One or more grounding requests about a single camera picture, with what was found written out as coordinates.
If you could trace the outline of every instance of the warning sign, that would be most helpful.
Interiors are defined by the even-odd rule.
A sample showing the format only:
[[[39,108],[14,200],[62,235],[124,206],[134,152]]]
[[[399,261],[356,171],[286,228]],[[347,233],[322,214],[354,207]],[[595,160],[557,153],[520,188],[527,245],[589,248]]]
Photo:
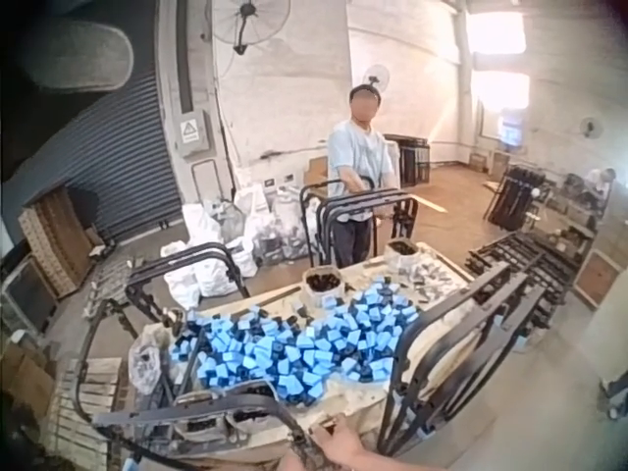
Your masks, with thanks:
[[[181,137],[183,139],[183,144],[190,144],[200,140],[196,120],[192,119],[181,123]]]

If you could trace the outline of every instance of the bright window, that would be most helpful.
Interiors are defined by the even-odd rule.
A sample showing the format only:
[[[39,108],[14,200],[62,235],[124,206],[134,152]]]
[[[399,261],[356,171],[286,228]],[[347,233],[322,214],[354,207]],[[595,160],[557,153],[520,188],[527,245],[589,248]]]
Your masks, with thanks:
[[[492,111],[521,110],[530,104],[530,77],[510,72],[474,72],[473,92]]]
[[[526,32],[520,13],[470,15],[467,30],[471,52],[521,54],[526,50]]]

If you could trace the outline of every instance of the light blue t-shirt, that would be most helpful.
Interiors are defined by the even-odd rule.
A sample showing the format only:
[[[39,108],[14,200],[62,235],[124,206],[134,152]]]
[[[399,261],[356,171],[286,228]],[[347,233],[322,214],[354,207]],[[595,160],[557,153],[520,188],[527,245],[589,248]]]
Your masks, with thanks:
[[[338,123],[327,139],[327,176],[329,180],[339,178],[338,167],[351,167],[357,175],[370,177],[375,188],[382,186],[382,176],[392,174],[393,163],[386,147],[384,137],[377,131],[365,131],[352,120]],[[329,196],[348,193],[344,183],[330,184]],[[354,221],[366,221],[370,212],[351,216]],[[339,221],[348,221],[348,216],[339,217]]]

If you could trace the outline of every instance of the metal shutter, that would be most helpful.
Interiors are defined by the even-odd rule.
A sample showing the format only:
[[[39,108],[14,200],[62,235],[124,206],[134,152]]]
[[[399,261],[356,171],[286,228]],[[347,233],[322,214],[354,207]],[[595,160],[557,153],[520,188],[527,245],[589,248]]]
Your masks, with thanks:
[[[2,214],[13,241],[24,238],[18,224],[23,204],[60,180],[97,196],[95,222],[106,236],[132,236],[178,217],[181,199],[154,71],[83,110],[3,183]]]

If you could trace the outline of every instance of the electrical box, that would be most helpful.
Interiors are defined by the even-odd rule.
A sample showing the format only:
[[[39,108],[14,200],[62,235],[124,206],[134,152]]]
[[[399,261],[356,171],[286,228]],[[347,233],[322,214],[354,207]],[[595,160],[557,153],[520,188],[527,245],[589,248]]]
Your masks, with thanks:
[[[181,115],[177,131],[179,150],[184,158],[214,148],[209,117],[202,110]]]

